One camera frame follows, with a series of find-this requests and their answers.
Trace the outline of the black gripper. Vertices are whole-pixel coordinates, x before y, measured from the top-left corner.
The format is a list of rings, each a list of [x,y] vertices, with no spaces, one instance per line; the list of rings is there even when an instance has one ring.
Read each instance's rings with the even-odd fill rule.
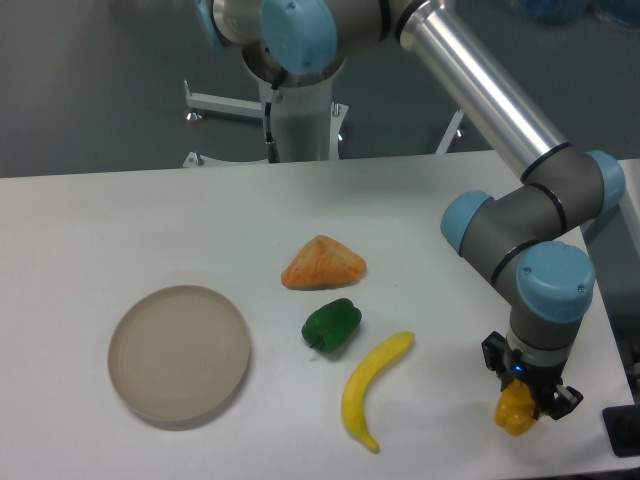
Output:
[[[494,331],[481,343],[486,368],[500,379],[500,391],[515,380],[532,387],[535,403],[533,417],[548,416],[560,420],[571,414],[583,401],[583,394],[564,386],[562,374],[568,360],[568,349],[511,349],[506,339]]]

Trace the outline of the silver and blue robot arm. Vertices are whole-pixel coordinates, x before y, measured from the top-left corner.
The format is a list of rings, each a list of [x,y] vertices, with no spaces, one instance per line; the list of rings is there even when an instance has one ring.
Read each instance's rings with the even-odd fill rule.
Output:
[[[595,283],[561,236],[616,206],[618,161],[566,141],[445,1],[198,1],[208,42],[262,47],[271,83],[321,74],[389,37],[416,54],[521,181],[502,198],[470,191],[441,220],[447,242],[509,304],[506,334],[482,344],[504,386],[521,381],[536,415],[560,419],[582,395],[562,372]]]

